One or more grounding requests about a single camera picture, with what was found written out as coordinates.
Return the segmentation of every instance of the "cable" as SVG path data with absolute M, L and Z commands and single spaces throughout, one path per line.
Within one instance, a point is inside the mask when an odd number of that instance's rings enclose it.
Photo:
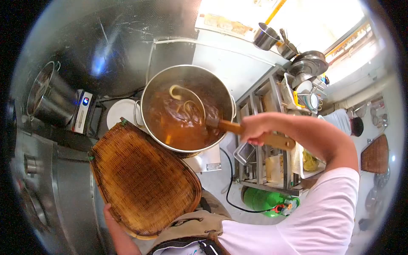
M 272 210 L 273 210 L 272 208 L 271 208 L 271 209 L 268 209 L 268 210 L 262 210 L 262 211 L 250 211 L 250 210 L 246 210 L 246 209 L 243 209 L 243 208 L 241 208 L 241 207 L 238 207 L 238 206 L 232 204 L 231 202 L 229 202 L 229 200 L 228 200 L 228 195 L 229 195 L 229 191 L 230 191 L 230 189 L 231 189 L 232 178 L 233 178 L 232 162 L 231 162 L 231 159 L 230 159 L 230 157 L 228 156 L 227 152 L 225 152 L 225 150 L 224 150 L 223 148 L 220 148 L 220 150 L 221 150 L 222 152 L 224 152 L 225 156 L 227 156 L 228 161 L 229 161 L 229 163 L 230 163 L 230 168 L 231 168 L 231 181 L 230 181 L 230 185 L 228 186 L 227 196 L 226 196 L 227 203 L 230 204 L 230 205 L 232 205 L 233 207 L 235 207 L 235 208 L 237 208 L 237 209 L 240 209 L 240 210 L 242 210 L 242 211 L 244 211 L 244 212 L 247 212 L 247 213 L 264 213 L 264 212 L 272 211 Z
M 118 99 L 127 99 L 127 98 L 135 98 L 136 94 L 143 91 L 145 88 L 145 86 L 140 87 L 138 89 L 135 90 L 135 92 L 130 95 L 130 96 L 124 96 L 124 97 L 112 97 L 112 98 L 98 98 L 97 102 L 99 103 L 103 103 L 103 102 L 107 102 L 107 101 L 112 101 L 112 100 L 118 100 Z

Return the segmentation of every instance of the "metal rack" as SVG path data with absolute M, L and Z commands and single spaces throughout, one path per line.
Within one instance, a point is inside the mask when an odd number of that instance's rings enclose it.
M 273 111 L 286 112 L 282 104 L 282 96 L 280 88 L 277 84 L 276 77 L 283 75 L 284 69 L 276 65 L 271 67 L 237 102 L 237 121 L 246 115 L 256 115 L 266 111 L 262 106 L 262 98 L 272 102 Z M 274 186 L 272 183 L 266 181 L 264 177 L 264 163 L 267 157 L 272 154 L 283 154 L 283 173 L 284 181 L 283 187 Z M 239 182 L 248 187 L 258 188 L 266 191 L 274 191 L 287 195 L 299 196 L 304 192 L 300 186 L 300 179 L 298 174 L 293 174 L 290 169 L 290 152 L 272 148 L 264 145 L 262 147 L 256 146 L 255 162 L 248 165 L 239 164 Z

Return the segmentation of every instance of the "hand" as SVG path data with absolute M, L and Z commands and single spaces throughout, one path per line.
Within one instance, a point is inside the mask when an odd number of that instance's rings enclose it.
M 106 204 L 105 207 L 103 208 L 103 214 L 105 215 L 105 220 L 115 220 L 111 213 L 109 212 L 109 209 L 112 207 L 111 204 Z
M 258 138 L 264 133 L 271 133 L 272 129 L 267 123 L 267 115 L 264 113 L 246 116 L 241 121 L 244 131 L 241 134 L 241 142 L 248 142 L 253 145 L 264 145 Z

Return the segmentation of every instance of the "bamboo tray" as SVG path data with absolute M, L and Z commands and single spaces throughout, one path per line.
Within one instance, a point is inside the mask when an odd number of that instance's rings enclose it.
M 112 217 L 131 236 L 153 239 L 201 198 L 195 173 L 126 119 L 89 152 L 92 173 Z

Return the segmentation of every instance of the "pot handle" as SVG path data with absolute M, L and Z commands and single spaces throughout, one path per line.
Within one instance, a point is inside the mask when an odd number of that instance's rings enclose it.
M 235 103 L 235 99 L 232 95 L 231 100 L 232 100 L 232 118 L 235 118 L 235 116 L 237 115 L 237 104 Z
M 134 112 L 133 116 L 134 116 L 134 118 L 135 118 L 135 125 L 136 125 L 138 128 L 144 129 L 145 126 L 144 126 L 144 125 L 139 125 L 139 123 L 137 122 L 137 118 L 136 118 L 136 106 L 138 105 L 138 103 L 140 103 L 140 100 L 137 100 L 137 101 L 135 102 L 135 108 L 134 108 L 134 110 L 133 110 L 133 112 Z
M 58 64 L 58 68 L 57 68 L 57 72 L 58 72 L 61 68 L 61 62 L 57 61 L 57 64 Z

